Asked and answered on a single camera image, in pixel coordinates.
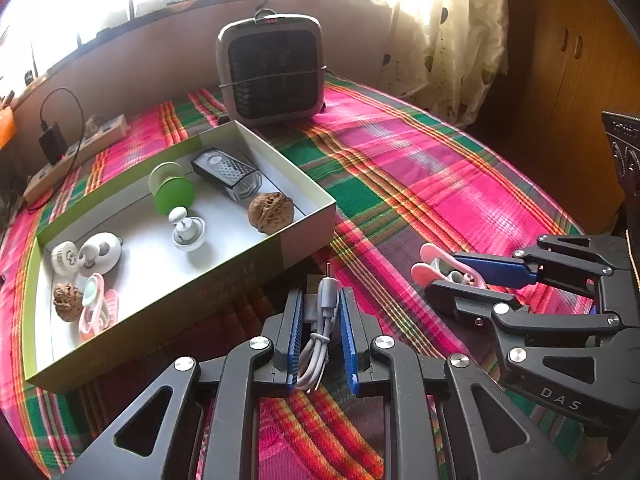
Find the black charger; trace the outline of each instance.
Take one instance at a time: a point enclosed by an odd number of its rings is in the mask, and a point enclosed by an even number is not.
[[[42,126],[42,133],[38,138],[38,142],[49,164],[54,166],[66,153],[68,144],[62,136],[58,123],[53,123],[49,126],[46,121],[42,121],[40,125]]]

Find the black cable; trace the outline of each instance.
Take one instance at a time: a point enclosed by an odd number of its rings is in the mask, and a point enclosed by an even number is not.
[[[60,188],[63,186],[63,184],[66,181],[66,178],[69,176],[69,174],[71,174],[71,171],[74,168],[74,164],[76,163],[76,158],[78,158],[78,153],[80,152],[80,147],[82,146],[82,141],[84,140],[84,128],[85,128],[85,120],[84,120],[84,110],[82,110],[82,105],[80,104],[80,101],[78,100],[78,98],[76,97],[76,94],[74,94],[69,88],[67,88],[66,86],[59,86],[58,88],[54,88],[51,92],[49,92],[47,94],[47,96],[42,100],[42,104],[40,105],[40,124],[42,125],[43,129],[47,128],[47,123],[45,122],[45,120],[42,118],[42,109],[44,108],[44,104],[47,102],[47,100],[53,95],[55,94],[57,91],[59,90],[64,90],[66,92],[69,92],[71,94],[71,97],[73,97],[73,99],[75,99],[76,104],[78,104],[78,109],[80,110],[80,120],[82,121],[82,129],[80,130],[80,138],[78,139],[78,147],[76,148],[76,152],[74,153],[74,158],[71,160],[71,166],[69,166],[69,169],[66,170],[66,174],[65,176],[62,178],[62,180],[60,180],[60,182],[58,183],[58,186],[56,187],[55,190],[53,190],[53,192],[51,193],[51,196],[49,198],[47,198],[42,204],[40,204],[39,206],[36,207],[29,207],[27,206],[27,211],[29,213],[34,213],[38,210],[40,210],[41,208],[43,208],[44,206],[46,206],[49,203],[49,200],[51,200],[53,197],[55,197],[55,195],[60,191]]]

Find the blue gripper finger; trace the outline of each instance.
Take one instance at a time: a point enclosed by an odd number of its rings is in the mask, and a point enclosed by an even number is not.
[[[340,337],[342,339],[342,353],[344,355],[344,370],[347,375],[347,384],[353,395],[358,393],[358,357],[356,344],[351,329],[351,320],[344,291],[338,296],[338,311],[340,320]]]
[[[298,291],[291,335],[289,336],[289,351],[287,351],[287,388],[290,394],[295,390],[296,382],[298,381],[298,360],[302,342],[302,297],[302,292]]]
[[[531,272],[524,263],[482,259],[476,256],[459,256],[458,254],[456,254],[456,260],[477,270],[490,285],[522,288],[538,281],[536,273]]]

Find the white usb cable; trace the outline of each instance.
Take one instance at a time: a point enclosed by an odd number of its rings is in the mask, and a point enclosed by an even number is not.
[[[311,324],[311,336],[300,352],[298,382],[300,390],[317,390],[324,368],[329,361],[327,347],[338,313],[338,290],[340,282],[327,272],[320,280],[317,294],[305,294],[304,322]]]

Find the black grille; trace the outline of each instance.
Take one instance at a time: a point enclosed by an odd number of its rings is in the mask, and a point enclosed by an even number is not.
[[[308,30],[261,32],[229,45],[231,81],[264,77],[233,86],[236,110],[244,119],[309,110],[318,100],[316,37]],[[277,75],[286,72],[307,74]]]

